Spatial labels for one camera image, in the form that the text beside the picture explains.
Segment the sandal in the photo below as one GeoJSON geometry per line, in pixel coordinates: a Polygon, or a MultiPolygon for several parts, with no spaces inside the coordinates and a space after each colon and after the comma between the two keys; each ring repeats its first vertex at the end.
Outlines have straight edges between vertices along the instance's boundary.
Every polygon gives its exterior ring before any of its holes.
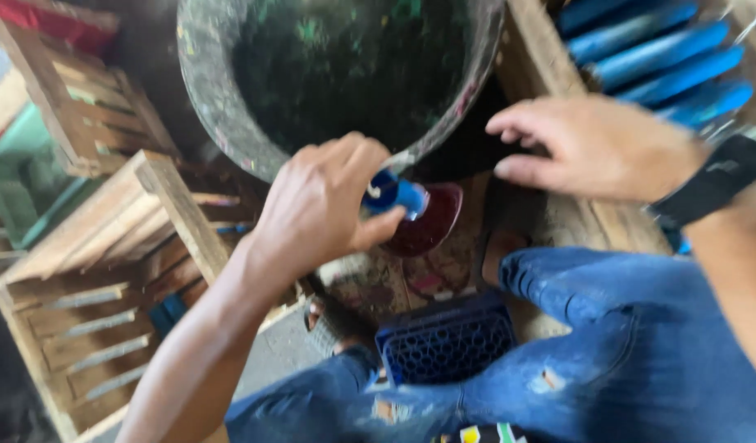
{"type": "Polygon", "coordinates": [[[363,335],[351,315],[337,300],[312,296],[304,305],[304,325],[307,327],[306,341],[325,357],[333,356],[337,344],[347,337],[363,335]],[[309,316],[313,302],[324,306],[324,313],[318,317],[315,327],[309,328],[309,316]]]}
{"type": "Polygon", "coordinates": [[[487,243],[496,229],[506,229],[519,233],[526,239],[526,247],[532,245],[531,234],[544,220],[547,195],[538,189],[521,187],[491,176],[484,194],[482,231],[476,243],[471,277],[478,289],[491,285],[482,277],[482,265],[487,243]]]}

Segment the green object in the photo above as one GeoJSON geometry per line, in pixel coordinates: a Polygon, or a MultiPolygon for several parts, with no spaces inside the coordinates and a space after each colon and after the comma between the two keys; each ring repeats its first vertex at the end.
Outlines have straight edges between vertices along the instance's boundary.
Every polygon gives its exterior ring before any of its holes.
{"type": "Polygon", "coordinates": [[[104,182],[67,175],[56,145],[32,103],[0,137],[0,218],[15,250],[36,244],[104,182]]]}

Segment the ripped jeans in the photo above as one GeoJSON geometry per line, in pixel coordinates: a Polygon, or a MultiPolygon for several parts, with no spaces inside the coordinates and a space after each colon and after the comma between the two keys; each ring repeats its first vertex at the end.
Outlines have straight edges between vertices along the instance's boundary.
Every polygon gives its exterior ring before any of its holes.
{"type": "Polygon", "coordinates": [[[502,289],[569,324],[481,374],[374,392],[366,347],[235,402],[232,443],[428,443],[510,422],[540,441],[756,442],[756,372],[696,263],[579,247],[501,263],[502,289]]]}

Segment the blue plastic crate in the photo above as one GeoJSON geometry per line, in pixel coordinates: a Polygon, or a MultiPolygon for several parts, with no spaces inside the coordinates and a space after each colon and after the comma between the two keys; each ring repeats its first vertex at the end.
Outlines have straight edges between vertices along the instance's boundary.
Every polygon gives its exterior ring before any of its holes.
{"type": "Polygon", "coordinates": [[[470,378],[515,347],[509,310],[495,292],[394,316],[375,335],[392,386],[470,378]]]}

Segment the jeans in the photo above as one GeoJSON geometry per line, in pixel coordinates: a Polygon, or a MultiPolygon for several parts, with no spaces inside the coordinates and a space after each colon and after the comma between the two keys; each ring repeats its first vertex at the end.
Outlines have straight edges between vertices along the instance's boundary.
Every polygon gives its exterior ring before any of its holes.
{"type": "Polygon", "coordinates": [[[569,324],[446,386],[369,389],[366,347],[235,402],[232,443],[428,443],[509,422],[577,443],[756,442],[756,372],[700,268],[686,259],[529,248],[501,262],[501,289],[569,324]]]}

